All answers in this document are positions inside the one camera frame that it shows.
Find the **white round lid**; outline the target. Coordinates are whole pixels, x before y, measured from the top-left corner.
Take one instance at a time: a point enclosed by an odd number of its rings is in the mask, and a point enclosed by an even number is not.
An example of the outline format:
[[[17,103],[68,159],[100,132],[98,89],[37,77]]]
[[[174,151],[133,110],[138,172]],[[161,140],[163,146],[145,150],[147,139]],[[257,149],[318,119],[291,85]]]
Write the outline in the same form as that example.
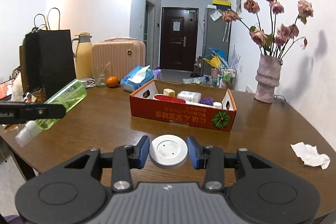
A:
[[[186,142],[176,135],[161,135],[149,147],[151,162],[162,169],[176,169],[184,165],[188,156]]]

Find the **white ribbed cap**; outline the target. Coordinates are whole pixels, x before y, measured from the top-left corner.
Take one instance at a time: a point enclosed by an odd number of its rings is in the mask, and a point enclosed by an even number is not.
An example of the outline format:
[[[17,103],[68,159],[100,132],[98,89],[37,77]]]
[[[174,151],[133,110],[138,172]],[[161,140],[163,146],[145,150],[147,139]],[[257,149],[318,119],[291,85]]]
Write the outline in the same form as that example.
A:
[[[214,108],[217,108],[217,109],[222,109],[223,108],[223,105],[221,102],[214,102],[213,103],[213,107]]]

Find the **purple ribbed cap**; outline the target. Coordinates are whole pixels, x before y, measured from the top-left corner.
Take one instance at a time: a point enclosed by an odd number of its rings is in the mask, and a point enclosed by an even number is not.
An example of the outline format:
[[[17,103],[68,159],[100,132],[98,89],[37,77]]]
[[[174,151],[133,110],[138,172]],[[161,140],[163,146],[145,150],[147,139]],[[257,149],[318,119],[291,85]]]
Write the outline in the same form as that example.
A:
[[[214,103],[214,99],[212,97],[204,97],[200,100],[200,103],[203,105],[212,106]]]

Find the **green spray bottle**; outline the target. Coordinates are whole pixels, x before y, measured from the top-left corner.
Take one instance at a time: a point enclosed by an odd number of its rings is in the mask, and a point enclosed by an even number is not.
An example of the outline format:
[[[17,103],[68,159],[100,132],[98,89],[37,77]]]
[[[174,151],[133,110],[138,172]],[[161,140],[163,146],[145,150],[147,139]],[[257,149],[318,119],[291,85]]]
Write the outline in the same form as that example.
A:
[[[86,96],[82,82],[77,79],[71,81],[41,106],[29,110],[33,117],[27,119],[24,128],[16,135],[17,143],[23,147],[42,131],[50,129]]]

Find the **white wipes bottle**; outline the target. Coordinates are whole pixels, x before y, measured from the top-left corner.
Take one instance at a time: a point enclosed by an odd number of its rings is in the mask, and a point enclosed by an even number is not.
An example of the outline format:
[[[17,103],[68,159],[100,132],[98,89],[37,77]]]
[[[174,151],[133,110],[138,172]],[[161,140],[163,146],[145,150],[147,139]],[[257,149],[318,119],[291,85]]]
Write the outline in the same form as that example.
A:
[[[191,91],[181,91],[177,94],[177,98],[185,100],[186,102],[199,103],[201,101],[202,94]]]

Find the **red white lint brush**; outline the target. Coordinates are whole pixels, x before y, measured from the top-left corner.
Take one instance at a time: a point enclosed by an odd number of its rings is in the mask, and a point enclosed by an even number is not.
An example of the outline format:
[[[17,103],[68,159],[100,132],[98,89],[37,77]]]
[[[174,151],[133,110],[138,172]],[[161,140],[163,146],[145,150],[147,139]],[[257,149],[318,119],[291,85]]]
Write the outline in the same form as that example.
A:
[[[165,96],[163,94],[155,94],[153,97],[154,100],[157,101],[163,101],[163,102],[172,102],[172,103],[181,103],[181,104],[187,104],[187,105],[193,105],[193,106],[199,106],[199,107],[211,107],[214,108],[212,105],[205,105],[195,102],[186,101],[184,99],[179,99],[175,97]]]

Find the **beige square plug adapter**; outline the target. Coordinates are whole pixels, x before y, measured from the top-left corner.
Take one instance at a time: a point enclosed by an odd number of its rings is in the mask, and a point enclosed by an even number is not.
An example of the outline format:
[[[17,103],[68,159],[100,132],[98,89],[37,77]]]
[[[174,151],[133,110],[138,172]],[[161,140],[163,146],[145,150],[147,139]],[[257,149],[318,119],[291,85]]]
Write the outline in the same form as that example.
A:
[[[173,90],[171,88],[165,88],[163,90],[163,95],[168,96],[168,97],[175,97],[175,90]]]

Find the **seated person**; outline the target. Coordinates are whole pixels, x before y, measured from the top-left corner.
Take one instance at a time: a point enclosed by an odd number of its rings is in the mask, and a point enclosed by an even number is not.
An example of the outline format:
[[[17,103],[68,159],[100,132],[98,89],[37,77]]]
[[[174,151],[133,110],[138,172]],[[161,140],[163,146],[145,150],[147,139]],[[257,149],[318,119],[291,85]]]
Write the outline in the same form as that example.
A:
[[[23,102],[23,85],[21,72],[18,73],[17,77],[13,82],[11,101],[13,102]]]

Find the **black paper bag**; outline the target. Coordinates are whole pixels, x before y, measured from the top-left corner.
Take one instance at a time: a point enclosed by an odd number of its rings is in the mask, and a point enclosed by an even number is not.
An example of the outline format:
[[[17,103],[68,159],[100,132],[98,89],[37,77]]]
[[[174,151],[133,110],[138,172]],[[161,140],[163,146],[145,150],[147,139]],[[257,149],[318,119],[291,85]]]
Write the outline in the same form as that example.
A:
[[[34,24],[19,47],[23,91],[45,102],[76,78],[70,30],[60,24],[53,30],[49,15],[37,14],[43,23]]]

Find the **orange fruit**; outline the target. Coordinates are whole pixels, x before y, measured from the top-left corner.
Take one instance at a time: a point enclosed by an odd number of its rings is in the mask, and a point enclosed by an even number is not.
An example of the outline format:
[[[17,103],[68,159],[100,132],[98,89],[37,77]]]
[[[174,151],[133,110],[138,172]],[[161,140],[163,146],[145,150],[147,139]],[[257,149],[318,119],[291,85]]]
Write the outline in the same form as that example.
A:
[[[118,87],[119,80],[116,76],[110,76],[106,79],[106,86],[109,88],[116,88]]]

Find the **black eyeglasses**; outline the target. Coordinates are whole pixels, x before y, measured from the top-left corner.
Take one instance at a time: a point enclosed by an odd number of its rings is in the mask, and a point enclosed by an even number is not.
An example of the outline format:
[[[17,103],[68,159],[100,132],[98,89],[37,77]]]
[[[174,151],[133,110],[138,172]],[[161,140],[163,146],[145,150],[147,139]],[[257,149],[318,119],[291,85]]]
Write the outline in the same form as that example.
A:
[[[273,96],[273,102],[278,102],[278,103],[285,104],[286,103],[286,98],[282,95],[275,94]]]

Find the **yellow thermos jug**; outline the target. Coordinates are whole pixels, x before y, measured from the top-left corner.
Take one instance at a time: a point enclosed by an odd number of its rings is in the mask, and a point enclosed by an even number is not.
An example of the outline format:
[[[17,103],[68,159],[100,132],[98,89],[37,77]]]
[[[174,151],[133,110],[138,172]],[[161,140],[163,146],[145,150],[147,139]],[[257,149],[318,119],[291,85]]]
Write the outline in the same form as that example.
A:
[[[89,32],[82,32],[72,40],[72,43],[77,42],[76,49],[73,50],[73,57],[75,59],[76,78],[79,80],[92,78],[91,38]]]

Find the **grey refrigerator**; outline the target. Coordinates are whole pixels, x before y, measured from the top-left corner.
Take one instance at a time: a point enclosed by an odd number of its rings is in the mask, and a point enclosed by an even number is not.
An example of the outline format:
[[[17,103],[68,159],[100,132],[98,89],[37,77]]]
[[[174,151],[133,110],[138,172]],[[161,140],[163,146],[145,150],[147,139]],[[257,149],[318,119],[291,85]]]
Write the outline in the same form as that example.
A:
[[[211,74],[211,67],[203,58],[211,60],[214,55],[212,50],[218,50],[221,58],[225,62],[228,61],[231,25],[222,19],[222,13],[228,8],[228,6],[217,8],[211,5],[205,8],[201,76]]]

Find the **dried pink roses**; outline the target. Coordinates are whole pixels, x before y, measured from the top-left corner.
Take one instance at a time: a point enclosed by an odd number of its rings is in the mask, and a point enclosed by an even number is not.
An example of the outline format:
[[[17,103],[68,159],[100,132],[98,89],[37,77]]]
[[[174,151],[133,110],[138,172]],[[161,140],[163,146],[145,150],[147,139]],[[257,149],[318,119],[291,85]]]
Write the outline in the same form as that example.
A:
[[[307,47],[307,38],[299,36],[297,22],[307,23],[308,18],[313,17],[313,7],[307,0],[299,0],[297,9],[298,14],[295,17],[294,23],[291,25],[277,25],[278,15],[284,13],[284,6],[279,0],[266,0],[269,5],[271,32],[266,33],[261,27],[260,19],[253,26],[248,26],[243,22],[242,18],[236,11],[231,9],[222,13],[222,20],[227,23],[239,21],[247,29],[252,41],[258,45],[260,53],[264,56],[276,57],[283,59],[291,47],[300,40],[303,41],[301,48],[304,50]]]

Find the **wall picture frame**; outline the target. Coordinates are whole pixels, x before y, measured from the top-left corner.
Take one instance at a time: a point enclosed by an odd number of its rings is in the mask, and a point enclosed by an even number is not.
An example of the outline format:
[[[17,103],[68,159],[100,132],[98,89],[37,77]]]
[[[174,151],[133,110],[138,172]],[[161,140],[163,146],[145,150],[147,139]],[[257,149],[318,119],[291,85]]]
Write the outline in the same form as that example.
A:
[[[238,15],[242,13],[243,10],[243,0],[236,0],[236,12]]]

